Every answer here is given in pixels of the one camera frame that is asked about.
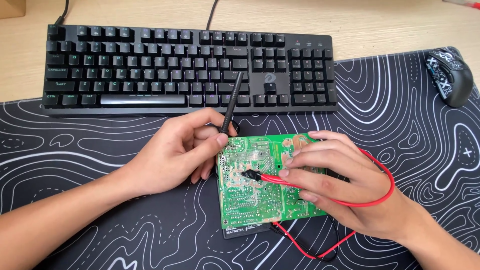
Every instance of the hand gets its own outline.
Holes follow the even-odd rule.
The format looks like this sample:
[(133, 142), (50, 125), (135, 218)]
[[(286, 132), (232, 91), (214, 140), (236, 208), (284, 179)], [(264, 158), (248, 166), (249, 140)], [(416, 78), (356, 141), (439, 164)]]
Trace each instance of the hand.
[[(309, 132), (309, 136), (326, 140), (294, 152), (294, 157), (286, 161), (289, 169), (279, 172), (283, 180), (305, 188), (300, 191), (301, 198), (359, 233), (397, 242), (415, 233), (415, 228), (423, 226), (426, 220), (434, 221), (421, 205), (403, 195), (398, 188), (386, 201), (371, 207), (350, 208), (330, 200), (371, 202), (388, 192), (390, 181), (346, 135), (315, 131)], [(348, 177), (350, 183), (298, 169), (303, 166), (331, 169)]]
[[(192, 175), (195, 184), (207, 179), (215, 164), (215, 155), (227, 144), (221, 126), (224, 116), (213, 109), (198, 110), (170, 118), (129, 163), (119, 169), (135, 196), (165, 192)], [(237, 132), (230, 124), (228, 133)]]

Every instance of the keyboard logo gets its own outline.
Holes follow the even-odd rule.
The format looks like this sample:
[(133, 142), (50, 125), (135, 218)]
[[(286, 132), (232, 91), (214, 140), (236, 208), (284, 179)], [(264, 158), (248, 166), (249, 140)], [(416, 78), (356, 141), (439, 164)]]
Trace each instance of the keyboard logo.
[(276, 77), (273, 73), (267, 73), (267, 75), (265, 75), (265, 83), (266, 84), (274, 82), (275, 79), (276, 79)]

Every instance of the green circuit board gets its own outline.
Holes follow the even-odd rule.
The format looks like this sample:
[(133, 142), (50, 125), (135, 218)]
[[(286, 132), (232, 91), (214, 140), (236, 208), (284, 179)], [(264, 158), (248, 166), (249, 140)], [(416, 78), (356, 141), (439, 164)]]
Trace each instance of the green circuit board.
[[(312, 142), (307, 134), (230, 138), (217, 160), (222, 229), (325, 215), (302, 200), (298, 188), (241, 175), (248, 169), (278, 175), (293, 151)], [(303, 169), (325, 173), (323, 168)]]

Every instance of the black keyboard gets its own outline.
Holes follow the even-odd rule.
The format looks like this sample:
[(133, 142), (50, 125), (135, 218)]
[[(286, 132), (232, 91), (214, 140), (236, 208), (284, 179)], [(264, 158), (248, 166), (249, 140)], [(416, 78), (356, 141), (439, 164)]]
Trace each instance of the black keyboard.
[(331, 36), (48, 25), (42, 110), (59, 117), (338, 110)]

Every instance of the spacebar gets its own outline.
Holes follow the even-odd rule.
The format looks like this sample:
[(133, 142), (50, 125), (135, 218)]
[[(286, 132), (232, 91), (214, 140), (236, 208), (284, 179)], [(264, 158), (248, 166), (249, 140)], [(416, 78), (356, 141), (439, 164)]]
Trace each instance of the spacebar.
[(185, 95), (102, 95), (100, 105), (104, 108), (126, 107), (186, 107)]

